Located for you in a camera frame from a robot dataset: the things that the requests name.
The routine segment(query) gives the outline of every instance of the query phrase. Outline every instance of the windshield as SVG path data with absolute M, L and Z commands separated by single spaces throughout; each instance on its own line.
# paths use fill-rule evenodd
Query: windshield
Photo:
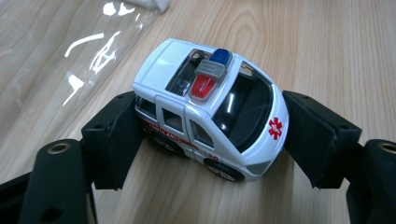
M 271 83 L 247 63 L 242 63 L 213 121 L 242 153 L 262 133 L 272 103 Z

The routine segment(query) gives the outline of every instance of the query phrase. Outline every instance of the wood grain surface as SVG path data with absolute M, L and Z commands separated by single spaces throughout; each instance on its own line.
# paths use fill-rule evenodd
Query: wood grain surface
M 18 54 L 0 55 L 1 91 L 13 74 L 5 71 L 26 69 L 31 63 L 47 66 L 57 49 L 46 46 L 58 41 L 62 45 L 64 37 L 71 35 L 62 29 L 35 33 L 35 23 L 29 21 L 39 18 L 52 29 L 54 21 L 40 18 L 40 12 L 51 4 L 75 9 L 83 4 L 35 0 L 29 4 L 35 7 L 32 11 L 25 10 L 27 4 L 17 7 L 9 2 L 0 1 L 0 48 L 21 43 L 28 35 L 37 35 L 46 44 L 29 49 L 30 44 L 23 43 Z M 53 18 L 63 13 L 62 7 L 53 12 Z M 361 144 L 373 138 L 396 141 L 395 8 L 393 0 L 172 0 L 62 138 L 79 139 L 81 127 L 115 95 L 130 91 L 143 61 L 173 37 L 245 56 L 280 89 L 309 95 L 361 127 Z M 91 25 L 97 20 L 100 15 L 92 15 Z M 72 66 L 59 64 L 62 71 Z M 56 94 L 57 84 L 46 85 L 51 95 Z M 4 120 L 9 117 L 3 114 L 4 107 L 10 106 L 9 97 L 13 96 L 0 98 L 2 133 L 9 132 Z M 41 108 L 57 109 L 46 107 L 49 103 L 35 102 L 32 107 L 37 110 L 29 114 L 31 119 L 40 118 L 46 111 Z M 39 124 L 28 128 L 31 134 L 45 133 L 45 126 Z M 36 145 L 14 144 L 1 148 L 1 183 L 33 166 Z M 100 223 L 348 223 L 347 185 L 345 181 L 340 189 L 312 189 L 286 150 L 261 180 L 234 184 L 195 161 L 161 153 L 145 139 L 124 188 L 94 194 Z

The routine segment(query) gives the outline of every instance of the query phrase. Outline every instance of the tire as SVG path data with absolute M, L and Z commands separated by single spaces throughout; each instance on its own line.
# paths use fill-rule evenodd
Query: tire
M 185 156 L 183 149 L 165 136 L 157 133 L 152 133 L 151 138 L 161 146 L 161 149 L 163 151 L 167 153 L 171 152 L 177 154 L 178 156 Z
M 204 159 L 204 165 L 215 175 L 218 175 L 232 182 L 241 182 L 245 180 L 245 176 L 231 168 L 228 165 L 210 159 Z

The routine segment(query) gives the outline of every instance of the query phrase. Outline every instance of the white toy vehicle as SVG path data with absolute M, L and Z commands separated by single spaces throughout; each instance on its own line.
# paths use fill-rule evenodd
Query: white toy vehicle
M 228 180 L 260 178 L 285 143 L 281 91 L 226 49 L 168 39 L 148 56 L 133 89 L 147 133 Z

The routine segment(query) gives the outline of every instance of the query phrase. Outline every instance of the toy car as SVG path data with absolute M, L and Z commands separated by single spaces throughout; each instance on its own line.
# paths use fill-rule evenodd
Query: toy car
M 226 49 L 168 39 L 143 63 L 133 89 L 146 133 L 225 179 L 260 178 L 285 143 L 289 113 L 280 90 Z

